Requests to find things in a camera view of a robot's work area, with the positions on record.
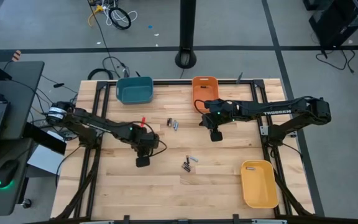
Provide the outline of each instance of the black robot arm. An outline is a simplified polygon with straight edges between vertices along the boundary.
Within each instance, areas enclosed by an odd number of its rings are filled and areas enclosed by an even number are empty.
[[[254,101],[222,100],[204,101],[208,114],[202,115],[200,126],[211,130],[211,140],[222,140],[218,126],[232,121],[252,121],[262,116],[277,114],[295,114],[296,116],[281,124],[260,127],[262,135],[267,136],[271,145],[281,146],[285,136],[309,124],[323,125],[331,121],[329,104],[322,98],[304,96],[294,100],[271,103]]]
[[[154,132],[135,124],[136,122],[117,123],[86,112],[82,108],[68,102],[57,102],[52,105],[47,115],[47,121],[53,126],[60,126],[78,135],[80,144],[95,147],[98,142],[98,132],[112,134],[116,139],[128,143],[137,153],[136,166],[150,165],[150,156],[158,148],[160,138]]]

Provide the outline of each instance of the white cable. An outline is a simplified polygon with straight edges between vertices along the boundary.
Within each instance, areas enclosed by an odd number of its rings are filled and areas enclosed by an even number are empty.
[[[114,3],[114,4],[113,4],[113,7],[116,7],[116,1],[115,1],[115,0],[113,1],[113,3]],[[136,12],[136,11],[128,12],[128,16],[129,16],[129,14],[131,14],[131,13],[136,14],[135,19],[131,19],[131,22],[134,22],[134,21],[137,19],[137,12]],[[115,20],[117,20],[117,21],[122,21],[122,22],[128,23],[128,21],[124,20],[125,17],[119,16],[116,11],[113,11],[113,12],[112,12],[112,17],[113,17]]]
[[[109,18],[109,13],[108,13],[109,7],[110,7],[110,5],[105,6],[105,5],[104,5],[104,0],[102,0],[102,8],[103,8],[103,13],[104,13],[104,15],[106,16],[106,25],[107,25],[107,26],[111,26],[111,25],[112,25],[112,21],[110,20],[110,18]]]

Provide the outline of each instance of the plastic bin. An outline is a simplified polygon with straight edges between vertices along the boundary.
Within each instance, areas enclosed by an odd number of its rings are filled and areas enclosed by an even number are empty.
[[[219,98],[218,80],[215,77],[194,77],[191,81],[193,87],[193,106],[195,100],[216,100]],[[203,113],[209,113],[202,102],[196,102],[197,108]]]
[[[245,161],[241,165],[242,196],[251,208],[278,205],[273,166],[268,161]]]
[[[116,96],[125,105],[150,103],[153,100],[153,79],[132,77],[118,80]]]

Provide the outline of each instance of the pole base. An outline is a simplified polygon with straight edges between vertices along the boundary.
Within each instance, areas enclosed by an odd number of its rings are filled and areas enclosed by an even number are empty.
[[[197,57],[193,50],[180,48],[177,56],[175,57],[175,63],[178,67],[187,69],[193,68],[196,65]]]

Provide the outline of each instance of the computer mouse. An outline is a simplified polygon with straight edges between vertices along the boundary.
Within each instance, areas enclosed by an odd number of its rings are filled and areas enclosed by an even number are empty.
[[[0,167],[0,188],[8,186],[12,182],[18,166],[17,159],[10,159]]]

